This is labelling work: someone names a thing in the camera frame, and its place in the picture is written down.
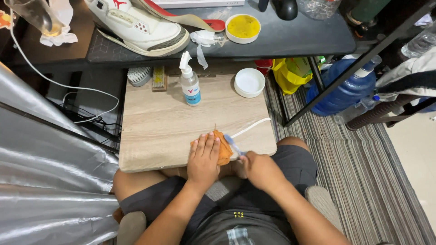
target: light wood surface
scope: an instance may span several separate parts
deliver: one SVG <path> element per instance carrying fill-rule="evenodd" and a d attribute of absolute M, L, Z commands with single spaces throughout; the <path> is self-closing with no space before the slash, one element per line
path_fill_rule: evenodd
<path fill-rule="evenodd" d="M 196 107 L 185 102 L 179 78 L 169 77 L 168 90 L 159 93 L 151 91 L 151 81 L 139 88 L 127 84 L 119 153 L 121 171 L 186 166 L 190 142 L 214 130 L 215 125 L 224 134 L 233 135 L 269 117 L 263 93 L 247 99 L 233 87 L 236 72 L 253 64 L 234 62 L 229 67 L 206 71 L 214 77 L 199 78 L 201 101 Z M 272 155 L 277 150 L 270 121 L 239 135 L 235 143 L 242 151 L 259 154 Z"/>

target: blue toothbrush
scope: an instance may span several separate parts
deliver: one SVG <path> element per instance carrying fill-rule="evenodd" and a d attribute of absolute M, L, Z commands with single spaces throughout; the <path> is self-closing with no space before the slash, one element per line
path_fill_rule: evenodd
<path fill-rule="evenodd" d="M 233 148 L 236 150 L 236 152 L 237 152 L 240 156 L 244 156 L 244 153 L 239 149 L 239 147 L 235 144 L 235 142 L 233 141 L 233 139 L 232 139 L 228 134 L 225 134 L 225 135 L 224 135 L 224 139 L 227 141 L 227 143 L 229 143 L 231 146 L 233 146 Z"/>

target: hand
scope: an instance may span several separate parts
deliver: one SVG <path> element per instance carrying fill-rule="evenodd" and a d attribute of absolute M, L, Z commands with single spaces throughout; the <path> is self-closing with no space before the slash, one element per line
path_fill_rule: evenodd
<path fill-rule="evenodd" d="M 288 182 L 279 166 L 268 155 L 259 155 L 249 151 L 245 156 L 240 156 L 240 159 L 244 164 L 248 180 L 256 188 L 268 194 Z"/>
<path fill-rule="evenodd" d="M 192 144 L 187 165 L 186 183 L 191 184 L 200 194 L 205 194 L 213 185 L 220 171 L 217 163 L 221 142 L 212 132 L 209 133 L 207 140 L 205 136 L 205 134 L 201 135 L 200 139 Z"/>

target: tile floor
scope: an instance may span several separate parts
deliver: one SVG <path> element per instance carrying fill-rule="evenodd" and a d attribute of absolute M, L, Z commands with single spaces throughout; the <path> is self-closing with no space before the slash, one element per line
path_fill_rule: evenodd
<path fill-rule="evenodd" d="M 436 233 L 436 113 L 416 114 L 387 128 L 404 171 Z"/>

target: carpet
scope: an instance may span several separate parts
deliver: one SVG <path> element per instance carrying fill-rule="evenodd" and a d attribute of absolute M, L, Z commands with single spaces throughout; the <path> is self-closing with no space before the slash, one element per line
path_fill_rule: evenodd
<path fill-rule="evenodd" d="M 349 131 L 332 116 L 312 112 L 288 128 L 281 125 L 278 85 L 267 77 L 265 95 L 276 139 L 295 136 L 310 147 L 318 164 L 317 181 L 329 190 L 347 238 L 354 245 L 436 244 L 436 237 L 382 124 Z M 306 89 L 282 96 L 295 115 L 305 104 Z"/>

